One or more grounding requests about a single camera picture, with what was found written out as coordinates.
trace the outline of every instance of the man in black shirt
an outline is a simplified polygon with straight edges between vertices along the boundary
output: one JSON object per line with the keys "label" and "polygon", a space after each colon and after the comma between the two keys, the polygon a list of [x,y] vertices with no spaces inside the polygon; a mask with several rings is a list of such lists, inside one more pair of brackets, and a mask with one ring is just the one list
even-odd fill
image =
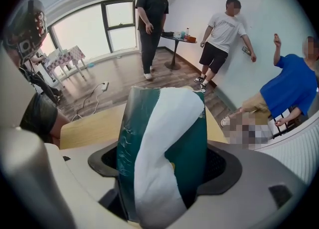
{"label": "man in black shirt", "polygon": [[152,63],[156,48],[163,31],[166,14],[168,14],[167,0],[138,0],[136,7],[139,13],[139,28],[142,44],[142,63],[146,79],[153,79],[151,75]]}

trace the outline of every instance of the black sneaker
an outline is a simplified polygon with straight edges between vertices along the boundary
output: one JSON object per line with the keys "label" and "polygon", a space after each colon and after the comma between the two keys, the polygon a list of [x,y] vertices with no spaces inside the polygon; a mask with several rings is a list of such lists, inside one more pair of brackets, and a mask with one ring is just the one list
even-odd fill
{"label": "black sneaker", "polygon": [[200,84],[200,90],[202,91],[203,94],[206,93],[206,85],[204,85],[203,83]]}
{"label": "black sneaker", "polygon": [[203,82],[204,80],[205,80],[205,78],[203,78],[202,76],[199,76],[199,77],[197,77],[196,79],[194,79],[194,81],[195,81],[196,83]]}

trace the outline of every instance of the dark shorts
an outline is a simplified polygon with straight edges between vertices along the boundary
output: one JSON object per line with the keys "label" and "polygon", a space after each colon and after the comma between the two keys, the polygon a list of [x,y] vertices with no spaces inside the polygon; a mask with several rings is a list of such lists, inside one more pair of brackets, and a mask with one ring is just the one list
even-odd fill
{"label": "dark shorts", "polygon": [[44,142],[53,143],[50,132],[58,115],[58,109],[36,93],[23,115],[20,127],[37,134]]}
{"label": "dark shorts", "polygon": [[228,53],[206,42],[199,63],[209,65],[213,73],[217,73],[225,63]]}

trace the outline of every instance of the black side table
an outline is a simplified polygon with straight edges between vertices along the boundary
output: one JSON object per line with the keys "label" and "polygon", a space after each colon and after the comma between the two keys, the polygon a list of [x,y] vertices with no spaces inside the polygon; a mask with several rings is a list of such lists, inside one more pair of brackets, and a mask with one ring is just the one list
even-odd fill
{"label": "black side table", "polygon": [[179,70],[179,69],[180,69],[180,65],[179,65],[178,63],[175,63],[175,56],[176,56],[176,50],[177,50],[178,43],[179,43],[180,41],[182,41],[182,42],[187,42],[187,43],[197,43],[197,41],[195,41],[195,42],[190,42],[190,41],[187,41],[187,40],[184,40],[184,39],[175,38],[175,37],[173,37],[173,36],[167,37],[167,36],[163,36],[163,35],[162,35],[162,37],[165,38],[165,39],[170,39],[170,40],[174,40],[174,41],[175,41],[175,49],[174,49],[173,59],[172,59],[171,62],[166,62],[166,63],[164,63],[164,65],[166,66],[166,68],[169,68],[169,69],[171,69],[171,70]]}

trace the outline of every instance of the black window frame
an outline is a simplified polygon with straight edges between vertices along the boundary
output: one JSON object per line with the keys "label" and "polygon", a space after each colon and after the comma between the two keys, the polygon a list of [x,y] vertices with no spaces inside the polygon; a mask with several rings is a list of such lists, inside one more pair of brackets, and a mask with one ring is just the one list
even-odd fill
{"label": "black window frame", "polygon": [[[133,14],[133,23],[130,24],[119,24],[116,26],[111,26],[109,27],[108,25],[108,20],[107,20],[107,14],[106,14],[106,6],[110,5],[110,4],[115,4],[115,3],[122,3],[122,2],[132,2],[132,14]],[[55,22],[53,22],[50,26],[48,26],[48,33],[50,34],[52,43],[55,47],[55,49],[58,49],[58,39],[55,36],[54,33],[54,25],[57,24],[58,22],[62,21],[63,19],[79,12],[82,11],[86,8],[92,7],[92,6],[96,6],[96,5],[101,5],[101,11],[102,11],[102,19],[103,19],[103,25],[104,25],[104,31],[105,31],[105,35],[106,35],[106,39],[108,42],[108,46],[109,46],[109,50],[110,50],[110,54],[112,54],[114,51],[112,49],[112,45],[111,45],[111,40],[109,37],[109,31],[110,30],[114,30],[114,29],[119,29],[119,28],[126,28],[126,27],[132,27],[132,26],[136,26],[136,16],[135,16],[135,0],[103,0],[97,3],[93,3],[87,6],[84,6],[82,8],[78,8],[68,14],[66,14],[65,16],[61,17],[60,19],[56,20]]]}

